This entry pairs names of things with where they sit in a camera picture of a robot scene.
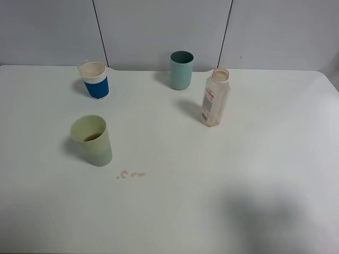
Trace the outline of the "clear plastic beverage bottle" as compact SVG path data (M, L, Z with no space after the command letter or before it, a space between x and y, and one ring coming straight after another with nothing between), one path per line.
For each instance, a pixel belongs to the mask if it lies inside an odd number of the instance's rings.
M206 80L201 107L201 120L208 126L219 125L230 93L229 71L216 68Z

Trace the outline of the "teal plastic cup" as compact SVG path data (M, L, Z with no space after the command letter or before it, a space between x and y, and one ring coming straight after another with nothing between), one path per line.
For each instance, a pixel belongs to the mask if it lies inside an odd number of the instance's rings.
M187 51L176 51L171 54L170 60L170 85L175 90L187 89L193 72L193 54Z

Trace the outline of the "light green plastic cup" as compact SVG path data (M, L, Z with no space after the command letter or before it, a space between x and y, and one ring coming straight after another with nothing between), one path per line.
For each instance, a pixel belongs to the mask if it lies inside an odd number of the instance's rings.
M81 117L72 124L70 136L92 165L102 167L112 160L108 126L102 117L98 115Z

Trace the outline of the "blue and white paper cup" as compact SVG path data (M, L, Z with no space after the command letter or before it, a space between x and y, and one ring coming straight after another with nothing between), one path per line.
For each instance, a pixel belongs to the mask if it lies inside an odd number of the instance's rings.
M106 66L100 60L85 60L77 67L91 98L101 100L108 97L109 82Z

